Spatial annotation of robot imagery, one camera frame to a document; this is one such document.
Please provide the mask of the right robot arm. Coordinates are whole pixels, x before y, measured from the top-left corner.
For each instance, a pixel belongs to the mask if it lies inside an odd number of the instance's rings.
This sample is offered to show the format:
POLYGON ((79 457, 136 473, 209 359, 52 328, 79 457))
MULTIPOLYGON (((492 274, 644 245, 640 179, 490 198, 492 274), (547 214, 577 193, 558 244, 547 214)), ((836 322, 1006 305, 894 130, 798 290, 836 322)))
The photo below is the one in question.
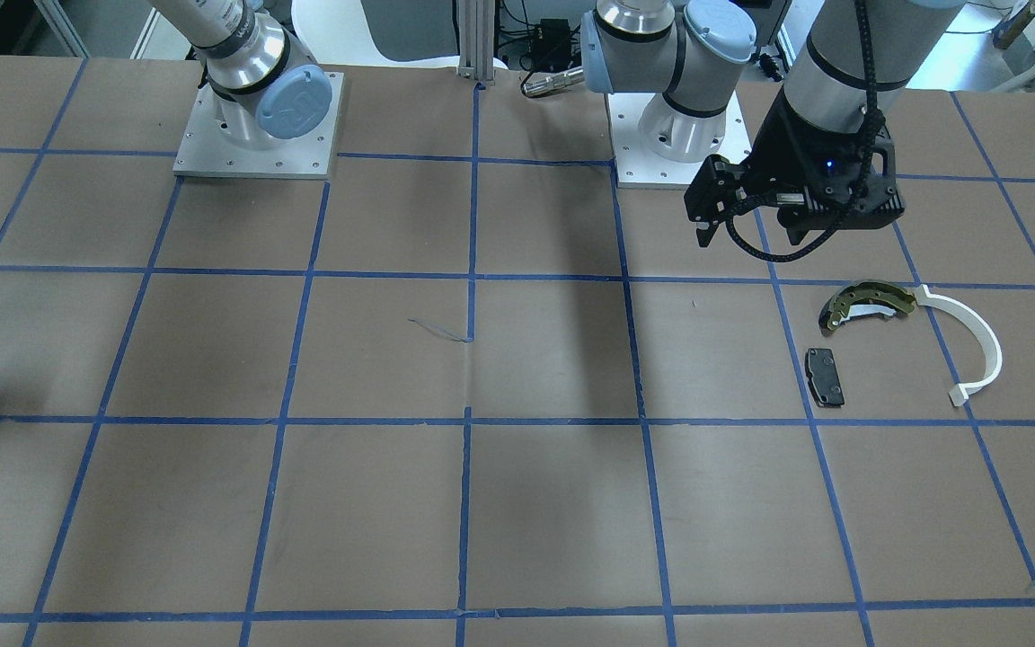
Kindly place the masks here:
POLYGON ((289 140, 329 114, 333 89, 310 50, 255 1, 152 1, 187 40, 207 83, 262 133, 289 140))

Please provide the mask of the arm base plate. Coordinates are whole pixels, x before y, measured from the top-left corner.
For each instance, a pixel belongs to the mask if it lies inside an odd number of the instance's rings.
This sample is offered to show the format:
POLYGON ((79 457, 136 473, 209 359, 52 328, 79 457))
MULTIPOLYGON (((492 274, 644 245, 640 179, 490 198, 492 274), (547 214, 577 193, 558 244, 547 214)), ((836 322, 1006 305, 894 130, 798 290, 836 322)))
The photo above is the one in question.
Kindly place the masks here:
POLYGON ((325 71, 332 102, 308 134, 279 139, 264 133, 237 102, 217 97, 207 85, 198 90, 173 173, 198 179, 287 179, 327 181, 341 122, 345 73, 325 71))
POLYGON ((677 113, 657 93, 609 94, 607 108, 617 185, 624 189, 685 189, 708 155, 732 164, 750 155, 736 95, 710 118, 677 113))

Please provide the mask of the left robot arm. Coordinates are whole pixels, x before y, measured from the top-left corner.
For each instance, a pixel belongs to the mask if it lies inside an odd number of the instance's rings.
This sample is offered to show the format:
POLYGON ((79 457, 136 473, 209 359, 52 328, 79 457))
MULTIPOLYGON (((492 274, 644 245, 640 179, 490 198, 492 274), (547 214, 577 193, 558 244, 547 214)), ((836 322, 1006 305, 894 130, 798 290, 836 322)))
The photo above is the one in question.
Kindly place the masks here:
POLYGON ((724 228, 739 249, 790 262, 841 230, 901 217, 886 114, 962 8, 826 1, 740 161, 712 143, 758 52, 758 29, 738 4, 599 1, 580 18, 580 61, 592 92, 650 95, 638 127, 650 150, 699 164, 685 192, 699 245, 724 228))

